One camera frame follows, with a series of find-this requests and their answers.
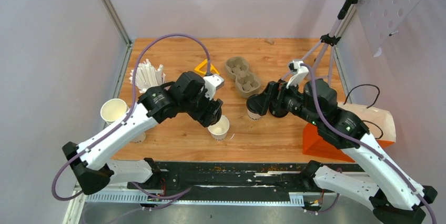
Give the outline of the black plastic cup lid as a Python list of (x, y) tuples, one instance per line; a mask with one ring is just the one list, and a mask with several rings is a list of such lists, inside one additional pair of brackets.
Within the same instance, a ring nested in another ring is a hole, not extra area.
[(251, 113), (260, 115), (263, 108), (260, 94), (251, 95), (247, 99), (246, 106)]

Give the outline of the white paper coffee cup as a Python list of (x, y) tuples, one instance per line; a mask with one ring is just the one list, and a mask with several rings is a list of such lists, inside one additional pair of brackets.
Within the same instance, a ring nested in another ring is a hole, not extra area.
[(259, 119), (262, 118), (262, 115), (257, 114), (257, 113), (253, 113), (253, 112), (251, 112), (249, 109), (247, 110), (247, 114), (248, 114), (248, 117), (249, 117), (251, 120), (259, 120)]

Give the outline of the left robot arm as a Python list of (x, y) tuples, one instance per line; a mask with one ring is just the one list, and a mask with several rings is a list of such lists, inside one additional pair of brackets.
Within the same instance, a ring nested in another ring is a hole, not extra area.
[(116, 161), (112, 156), (139, 135), (180, 113), (188, 114), (203, 127), (217, 123), (221, 116), (221, 99), (214, 94), (224, 85), (217, 74), (201, 77), (182, 73), (175, 82), (146, 90), (117, 121), (94, 137), (75, 144), (68, 142), (63, 152), (86, 195), (95, 194), (110, 184), (137, 182), (149, 189), (157, 188), (161, 174), (151, 158), (140, 161)]

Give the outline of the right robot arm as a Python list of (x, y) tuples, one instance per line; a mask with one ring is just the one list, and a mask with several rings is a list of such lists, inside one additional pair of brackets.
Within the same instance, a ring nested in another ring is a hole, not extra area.
[(372, 179), (366, 182), (310, 161), (301, 171), (303, 189), (317, 187), (342, 194), (369, 208), (382, 223), (422, 223), (432, 213), (437, 191), (406, 175), (377, 143), (368, 126), (340, 108), (337, 92), (324, 80), (305, 84), (303, 92), (283, 80), (269, 82), (262, 93), (247, 100), (249, 116), (293, 114), (317, 129), (327, 143), (352, 158)]

